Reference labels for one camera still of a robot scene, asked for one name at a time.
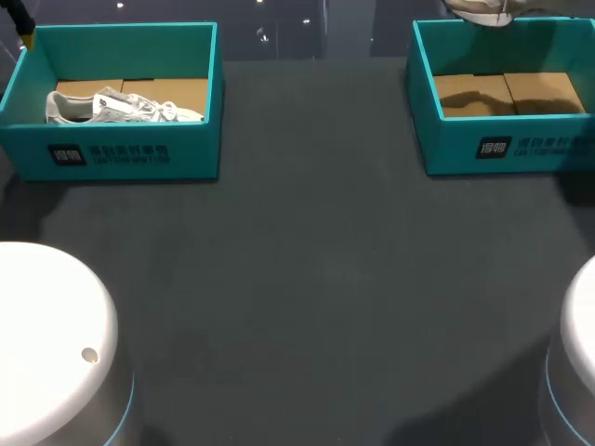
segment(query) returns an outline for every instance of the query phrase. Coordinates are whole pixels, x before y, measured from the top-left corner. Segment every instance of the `cardboard box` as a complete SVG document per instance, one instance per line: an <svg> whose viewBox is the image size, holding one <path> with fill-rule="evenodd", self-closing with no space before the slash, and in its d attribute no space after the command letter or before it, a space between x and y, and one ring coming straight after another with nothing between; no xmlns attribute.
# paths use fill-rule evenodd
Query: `cardboard box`
<svg viewBox="0 0 595 446"><path fill-rule="evenodd" d="M517 114L586 113L565 72L517 72L504 77Z"/></svg>
<svg viewBox="0 0 595 446"><path fill-rule="evenodd" d="M414 22L405 87L427 173L595 169L594 48L593 20ZM459 75L467 88L453 84ZM461 106L456 95L473 98Z"/></svg>
<svg viewBox="0 0 595 446"><path fill-rule="evenodd" d="M45 124L46 96L58 81L70 81L58 85L65 94L91 96L147 79L154 96L136 93L205 120ZM21 53L0 102L0 144L25 180L213 179L222 105L216 23L38 26L35 48Z"/></svg>
<svg viewBox="0 0 595 446"><path fill-rule="evenodd" d="M445 117L516 114L503 75L435 76L434 82Z"/></svg>
<svg viewBox="0 0 595 446"><path fill-rule="evenodd" d="M62 95L75 96L77 98L90 98L106 86L116 91L122 91L122 79L106 79L103 81L59 81L56 84L56 91Z"/></svg>

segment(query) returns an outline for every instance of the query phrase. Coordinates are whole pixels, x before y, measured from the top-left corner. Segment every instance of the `white object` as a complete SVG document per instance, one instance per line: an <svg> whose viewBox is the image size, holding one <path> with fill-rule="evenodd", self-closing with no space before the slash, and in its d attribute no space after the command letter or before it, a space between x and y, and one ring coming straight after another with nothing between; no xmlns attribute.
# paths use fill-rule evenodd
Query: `white object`
<svg viewBox="0 0 595 446"><path fill-rule="evenodd" d="M138 444L112 299L82 262L0 243L0 446Z"/></svg>
<svg viewBox="0 0 595 446"><path fill-rule="evenodd" d="M595 257L566 293L546 359L539 414L551 446L595 444Z"/></svg>
<svg viewBox="0 0 595 446"><path fill-rule="evenodd" d="M482 26L502 27L528 12L545 9L556 14L575 14L578 0L444 0L460 18Z"/></svg>
<svg viewBox="0 0 595 446"><path fill-rule="evenodd" d="M127 95L106 86L90 98L65 96L58 91L47 95L46 120L50 124L196 122L202 114L163 104L139 95Z"/></svg>

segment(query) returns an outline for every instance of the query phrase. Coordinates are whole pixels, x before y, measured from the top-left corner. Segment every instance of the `shoelace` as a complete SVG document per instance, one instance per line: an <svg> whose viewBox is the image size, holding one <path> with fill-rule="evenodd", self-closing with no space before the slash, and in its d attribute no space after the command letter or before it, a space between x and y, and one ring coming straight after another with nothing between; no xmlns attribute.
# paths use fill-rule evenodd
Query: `shoelace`
<svg viewBox="0 0 595 446"><path fill-rule="evenodd" d="M178 107L169 100L160 104L139 95L130 95L129 98L137 108L135 114L147 118L147 121L159 122L161 118L165 121L176 121L178 119Z"/></svg>

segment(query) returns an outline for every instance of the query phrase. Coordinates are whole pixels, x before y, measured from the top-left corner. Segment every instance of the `tan cardboard lid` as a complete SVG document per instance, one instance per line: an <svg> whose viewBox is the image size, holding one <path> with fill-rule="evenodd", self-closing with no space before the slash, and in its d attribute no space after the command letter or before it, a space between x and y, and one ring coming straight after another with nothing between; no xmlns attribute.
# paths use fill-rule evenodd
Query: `tan cardboard lid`
<svg viewBox="0 0 595 446"><path fill-rule="evenodd" d="M518 114L585 113L565 72L505 74Z"/></svg>
<svg viewBox="0 0 595 446"><path fill-rule="evenodd" d="M503 75L434 76L445 117L516 114Z"/></svg>
<svg viewBox="0 0 595 446"><path fill-rule="evenodd" d="M59 81L56 91L62 95L76 98L90 98L106 86L116 91L122 91L122 79L107 79L101 81Z"/></svg>

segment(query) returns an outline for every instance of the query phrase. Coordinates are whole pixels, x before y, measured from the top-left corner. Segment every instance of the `teal box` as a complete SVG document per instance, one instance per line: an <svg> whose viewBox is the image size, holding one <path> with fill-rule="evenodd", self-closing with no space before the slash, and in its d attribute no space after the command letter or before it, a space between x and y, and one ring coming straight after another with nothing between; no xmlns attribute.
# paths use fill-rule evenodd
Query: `teal box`
<svg viewBox="0 0 595 446"><path fill-rule="evenodd" d="M160 78L208 78L205 120L45 124L60 79ZM216 23L39 26L0 103L0 144L25 180L217 178L223 87Z"/></svg>
<svg viewBox="0 0 595 446"><path fill-rule="evenodd" d="M434 75L566 72L582 114L445 118ZM595 169L592 20L535 18L500 29L416 21L405 86L430 175Z"/></svg>

